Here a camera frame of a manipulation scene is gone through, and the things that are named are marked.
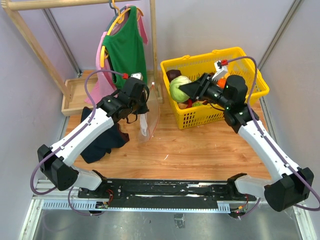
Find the yellow plastic shopping basket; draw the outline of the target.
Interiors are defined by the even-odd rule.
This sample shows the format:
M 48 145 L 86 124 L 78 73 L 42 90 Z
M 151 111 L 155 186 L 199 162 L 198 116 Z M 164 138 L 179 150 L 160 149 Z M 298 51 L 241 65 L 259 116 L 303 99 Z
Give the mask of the yellow plastic shopping basket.
M 181 130 L 220 120 L 237 130 L 251 120 L 248 105 L 270 91 L 240 47 L 164 60 L 160 66 Z

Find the clear zip top bag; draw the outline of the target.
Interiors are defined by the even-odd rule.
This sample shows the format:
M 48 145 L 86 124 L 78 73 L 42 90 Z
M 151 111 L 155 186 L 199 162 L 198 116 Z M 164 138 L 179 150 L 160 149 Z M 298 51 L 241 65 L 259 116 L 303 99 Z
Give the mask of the clear zip top bag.
M 147 101 L 149 111 L 139 116 L 138 142 L 144 143 L 153 137 L 160 119 L 160 105 L 156 94 L 155 83 L 152 82 L 149 88 L 149 98 Z

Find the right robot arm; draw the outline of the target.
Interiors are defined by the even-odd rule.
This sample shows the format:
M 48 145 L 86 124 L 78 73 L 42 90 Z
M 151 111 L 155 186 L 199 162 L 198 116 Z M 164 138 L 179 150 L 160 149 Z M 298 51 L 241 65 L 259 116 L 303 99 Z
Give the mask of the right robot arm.
M 226 193 L 232 200 L 248 194 L 267 201 L 281 212 L 309 197 L 313 172 L 292 161 L 271 138 L 258 115 L 246 104 L 248 87 L 242 76 L 230 75 L 224 88 L 205 73 L 198 80 L 179 86 L 191 99 L 208 101 L 224 109 L 225 122 L 256 152 L 267 168 L 271 180 L 238 173 L 227 180 Z

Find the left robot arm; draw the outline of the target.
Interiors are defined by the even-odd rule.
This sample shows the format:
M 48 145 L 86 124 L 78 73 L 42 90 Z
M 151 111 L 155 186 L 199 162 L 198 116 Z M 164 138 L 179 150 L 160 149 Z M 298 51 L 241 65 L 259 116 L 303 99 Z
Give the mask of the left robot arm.
M 147 113 L 149 94 L 142 74 L 132 74 L 122 89 L 103 97 L 89 116 L 66 137 L 52 146 L 43 144 L 38 148 L 38 169 L 59 191 L 80 187 L 88 189 L 96 198 L 103 197 L 107 193 L 107 185 L 102 175 L 73 164 L 85 148 L 119 120 L 128 120 L 131 114 Z

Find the green toy cabbage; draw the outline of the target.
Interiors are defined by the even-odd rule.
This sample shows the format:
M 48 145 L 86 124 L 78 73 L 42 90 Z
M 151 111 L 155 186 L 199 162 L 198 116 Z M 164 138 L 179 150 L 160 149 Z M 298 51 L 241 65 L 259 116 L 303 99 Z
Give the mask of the green toy cabbage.
M 169 92 L 171 98 L 177 103 L 183 103 L 187 101 L 190 97 L 180 90 L 180 86 L 191 83 L 192 81 L 183 75 L 174 78 L 169 84 Z

